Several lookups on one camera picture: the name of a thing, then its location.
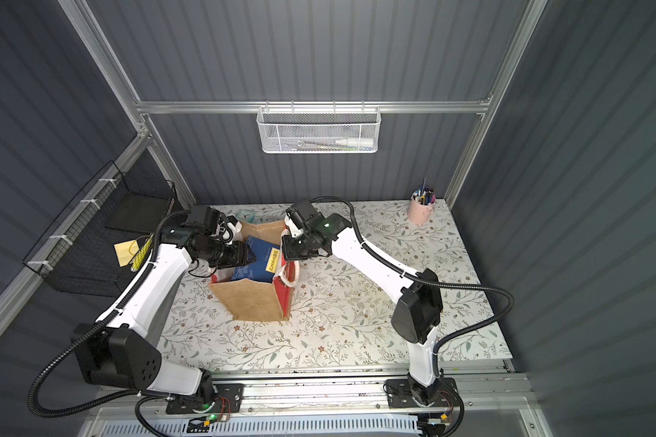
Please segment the blue book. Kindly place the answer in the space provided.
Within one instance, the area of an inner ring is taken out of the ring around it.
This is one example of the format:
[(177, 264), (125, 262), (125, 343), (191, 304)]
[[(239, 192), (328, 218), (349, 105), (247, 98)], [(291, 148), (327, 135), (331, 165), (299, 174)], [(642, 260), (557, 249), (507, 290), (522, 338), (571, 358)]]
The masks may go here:
[(233, 273), (231, 281), (248, 279), (254, 282), (272, 283), (280, 265), (280, 247), (255, 237), (247, 238), (246, 244), (253, 255), (251, 263), (238, 267)]

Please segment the jute canvas bag red trim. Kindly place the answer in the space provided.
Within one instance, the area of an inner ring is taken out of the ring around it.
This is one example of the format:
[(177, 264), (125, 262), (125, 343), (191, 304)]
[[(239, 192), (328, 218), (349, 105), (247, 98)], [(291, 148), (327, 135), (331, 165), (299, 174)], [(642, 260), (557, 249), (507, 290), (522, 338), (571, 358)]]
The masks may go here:
[(281, 250), (280, 265), (272, 283), (243, 279), (214, 282), (209, 286), (212, 294), (231, 313), (235, 320), (244, 322), (286, 322), (290, 318), (293, 289), (299, 280), (300, 266), (287, 261), (282, 255), (282, 236), (288, 233), (280, 221), (265, 224), (242, 223), (242, 241), (255, 237), (278, 245)]

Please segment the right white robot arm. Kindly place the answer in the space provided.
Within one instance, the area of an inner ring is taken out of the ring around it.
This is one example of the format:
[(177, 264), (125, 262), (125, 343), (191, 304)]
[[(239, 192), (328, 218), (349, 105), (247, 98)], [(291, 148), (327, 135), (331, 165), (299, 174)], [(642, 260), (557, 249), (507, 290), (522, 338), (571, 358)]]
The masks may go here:
[[(391, 325), (408, 343), (406, 377), (415, 403), (433, 404), (446, 382), (438, 364), (440, 349), (451, 340), (498, 322), (514, 308), (513, 295), (498, 287), (440, 282), (431, 269), (417, 271), (386, 254), (361, 233), (353, 204), (324, 196), (299, 200), (285, 211), (288, 233), (281, 249), (287, 261), (334, 256), (352, 265), (380, 287), (395, 304)], [(503, 310), (447, 335), (439, 335), (444, 309), (443, 290), (497, 294), (506, 299)]]

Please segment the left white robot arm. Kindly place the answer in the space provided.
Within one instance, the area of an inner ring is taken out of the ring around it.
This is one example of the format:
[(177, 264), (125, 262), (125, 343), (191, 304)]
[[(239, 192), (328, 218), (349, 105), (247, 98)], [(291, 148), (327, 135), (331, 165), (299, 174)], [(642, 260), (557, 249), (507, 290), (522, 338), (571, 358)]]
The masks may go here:
[[(41, 418), (60, 418), (134, 395), (188, 402), (198, 411), (209, 411), (219, 397), (210, 372), (163, 358), (156, 342), (193, 262), (205, 260), (212, 269), (249, 264), (241, 231), (237, 218), (209, 206), (165, 216), (151, 235), (149, 255), (125, 291), (95, 323), (78, 325), (69, 347), (38, 373), (27, 392), (29, 411)], [(60, 409), (43, 405), (39, 394), (47, 377), (69, 356), (76, 357), (87, 383), (116, 391)]]

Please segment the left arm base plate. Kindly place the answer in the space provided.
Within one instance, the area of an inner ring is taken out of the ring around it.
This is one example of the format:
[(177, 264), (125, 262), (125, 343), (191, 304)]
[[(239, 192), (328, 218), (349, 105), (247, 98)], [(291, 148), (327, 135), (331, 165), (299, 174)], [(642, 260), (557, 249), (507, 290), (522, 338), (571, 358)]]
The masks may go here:
[(180, 414), (233, 414), (241, 409), (245, 386), (240, 383), (215, 384), (211, 393), (173, 395), (168, 401), (166, 413)]

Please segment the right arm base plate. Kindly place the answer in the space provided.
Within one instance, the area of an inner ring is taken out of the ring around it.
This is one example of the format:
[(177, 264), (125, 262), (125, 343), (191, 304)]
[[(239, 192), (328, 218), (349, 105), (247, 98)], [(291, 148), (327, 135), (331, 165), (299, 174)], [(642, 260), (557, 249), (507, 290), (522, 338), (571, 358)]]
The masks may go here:
[(433, 407), (451, 411), (461, 406), (455, 381), (451, 378), (440, 377), (428, 387), (410, 378), (389, 379), (382, 389), (391, 409)]

